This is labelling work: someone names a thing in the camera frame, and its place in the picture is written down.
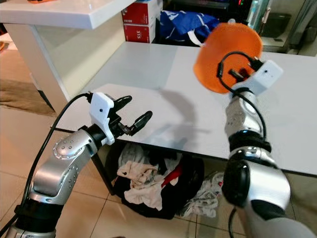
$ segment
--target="cable connector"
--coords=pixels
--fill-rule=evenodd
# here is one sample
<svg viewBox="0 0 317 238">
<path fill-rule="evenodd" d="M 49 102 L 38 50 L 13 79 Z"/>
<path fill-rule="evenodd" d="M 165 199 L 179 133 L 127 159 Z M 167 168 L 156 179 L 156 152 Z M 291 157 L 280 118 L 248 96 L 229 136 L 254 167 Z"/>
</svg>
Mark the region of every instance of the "cable connector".
<svg viewBox="0 0 317 238">
<path fill-rule="evenodd" d="M 93 98 L 93 93 L 90 91 L 86 93 L 86 98 L 87 98 L 87 101 L 91 103 L 91 99 Z"/>
<path fill-rule="evenodd" d="M 217 68 L 217 78 L 222 78 L 222 75 L 223 75 L 223 62 L 220 62 Z"/>
<path fill-rule="evenodd" d="M 264 64 L 261 60 L 259 60 L 257 57 L 254 57 L 253 59 L 249 59 L 250 61 L 250 67 L 255 70 L 258 71 L 259 68 L 262 67 L 262 65 Z"/>
</svg>

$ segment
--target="black cable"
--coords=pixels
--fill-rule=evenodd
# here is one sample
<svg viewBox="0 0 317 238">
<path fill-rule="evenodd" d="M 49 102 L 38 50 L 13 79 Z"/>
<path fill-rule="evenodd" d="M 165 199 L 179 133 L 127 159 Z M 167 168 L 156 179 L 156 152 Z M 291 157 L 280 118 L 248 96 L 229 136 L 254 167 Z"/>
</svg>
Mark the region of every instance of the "black cable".
<svg viewBox="0 0 317 238">
<path fill-rule="evenodd" d="M 228 58 L 230 55 L 242 55 L 244 57 L 246 57 L 250 64 L 254 64 L 257 67 L 259 66 L 259 60 L 257 59 L 253 59 L 252 57 L 248 56 L 246 53 L 241 52 L 241 51 L 232 51 L 228 54 L 226 54 L 221 62 L 218 64 L 218 70 L 217 70 L 217 78 L 219 78 L 220 83 L 223 85 L 223 87 L 225 87 L 228 91 L 230 91 L 234 96 L 238 96 L 240 98 L 242 98 L 244 101 L 246 101 L 248 104 L 250 104 L 250 106 L 256 111 L 256 113 L 258 114 L 261 124 L 262 124 L 262 128 L 263 128 L 263 139 L 264 141 L 266 141 L 266 124 L 264 121 L 264 118 L 262 116 L 262 114 L 260 113 L 260 111 L 258 110 L 258 108 L 249 100 L 247 99 L 245 96 L 241 95 L 240 93 L 237 93 L 235 90 L 233 90 L 232 88 L 230 88 L 223 80 L 222 80 L 222 74 L 223 74 L 223 63 L 226 60 L 226 58 Z"/>
<path fill-rule="evenodd" d="M 229 221 L 228 221 L 228 230 L 229 230 L 229 236 L 230 238 L 234 238 L 234 235 L 233 235 L 233 229 L 232 229 L 232 222 L 233 222 L 233 217 L 234 217 L 234 214 L 236 214 L 236 211 L 237 209 L 234 207 L 230 213 L 230 216 L 229 216 Z"/>
<path fill-rule="evenodd" d="M 32 164 L 32 167 L 30 169 L 30 172 L 29 172 L 29 175 L 28 175 L 28 178 L 26 180 L 26 184 L 25 184 L 25 188 L 24 188 L 24 192 L 23 192 L 23 198 L 22 198 L 22 201 L 21 201 L 21 206 L 20 207 L 23 207 L 23 205 L 25 204 L 27 198 L 28 198 L 28 195 L 29 195 L 29 190 L 30 190 L 30 187 L 31 187 L 31 181 L 32 181 L 32 177 L 33 177 L 33 174 L 34 174 L 34 171 L 35 171 L 35 168 L 36 168 L 36 165 L 38 164 L 39 160 L 40 160 L 40 157 L 47 145 L 47 143 L 49 142 L 59 120 L 61 119 L 61 117 L 63 116 L 63 114 L 65 113 L 65 111 L 69 108 L 69 106 L 74 102 L 76 101 L 78 98 L 81 98 L 81 97 L 87 97 L 88 101 L 91 100 L 91 96 L 92 94 L 89 94 L 89 93 L 83 93 L 83 94 L 79 94 L 77 95 L 76 97 L 74 97 L 73 99 L 71 99 L 67 104 L 66 106 L 63 108 L 63 110 L 59 113 L 58 117 L 56 118 L 56 120 L 54 121 L 54 124 L 51 126 L 51 129 L 48 133 L 48 135 L 46 136 L 46 139 L 44 140 L 37 156 L 35 157 L 35 160 Z M 3 234 L 6 232 L 6 230 L 15 222 L 15 220 L 18 218 L 17 214 L 15 214 L 10 221 L 7 222 L 7 224 L 1 229 L 0 231 L 0 237 L 3 236 Z"/>
</svg>

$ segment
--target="white table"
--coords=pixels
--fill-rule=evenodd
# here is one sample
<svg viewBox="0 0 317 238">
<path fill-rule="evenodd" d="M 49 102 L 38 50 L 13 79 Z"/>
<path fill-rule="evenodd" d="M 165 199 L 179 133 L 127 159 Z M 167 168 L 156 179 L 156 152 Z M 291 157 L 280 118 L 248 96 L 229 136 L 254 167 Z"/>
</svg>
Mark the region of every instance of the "white table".
<svg viewBox="0 0 317 238">
<path fill-rule="evenodd" d="M 224 126 L 229 97 L 208 91 L 196 79 L 193 64 L 198 52 L 192 47 L 125 42 L 83 92 L 101 91 L 114 98 L 131 95 L 132 102 L 119 113 L 129 125 L 145 111 L 153 111 L 146 127 L 121 139 L 227 158 Z M 263 53 L 262 59 L 275 61 L 285 71 L 259 96 L 274 159 L 282 169 L 317 175 L 317 58 Z M 57 127 L 75 131 L 90 126 L 88 111 L 85 99 L 75 102 Z"/>
<path fill-rule="evenodd" d="M 10 0 L 0 6 L 1 22 L 95 29 L 134 0 L 53 0 L 32 4 Z"/>
</svg>

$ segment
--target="red cloth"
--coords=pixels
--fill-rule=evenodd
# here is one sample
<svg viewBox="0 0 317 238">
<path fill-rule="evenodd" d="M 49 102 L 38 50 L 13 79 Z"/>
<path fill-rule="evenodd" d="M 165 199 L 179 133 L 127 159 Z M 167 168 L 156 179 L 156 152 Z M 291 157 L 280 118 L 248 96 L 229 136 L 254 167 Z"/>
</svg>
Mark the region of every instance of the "red cloth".
<svg viewBox="0 0 317 238">
<path fill-rule="evenodd" d="M 183 173 L 183 166 L 182 163 L 179 163 L 176 168 L 170 172 L 164 179 L 164 182 L 162 183 L 162 187 L 167 185 L 169 182 L 171 182 L 173 179 L 181 176 Z"/>
</svg>

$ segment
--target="blue bag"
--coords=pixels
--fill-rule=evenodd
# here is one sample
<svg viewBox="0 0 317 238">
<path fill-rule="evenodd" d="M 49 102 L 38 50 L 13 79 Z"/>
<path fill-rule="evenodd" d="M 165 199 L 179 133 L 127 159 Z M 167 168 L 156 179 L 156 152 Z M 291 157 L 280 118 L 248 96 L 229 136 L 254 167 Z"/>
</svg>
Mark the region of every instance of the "blue bag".
<svg viewBox="0 0 317 238">
<path fill-rule="evenodd" d="M 213 16 L 196 12 L 161 11 L 160 35 L 168 40 L 192 41 L 196 45 L 203 45 L 198 39 L 205 39 L 219 24 Z"/>
</svg>

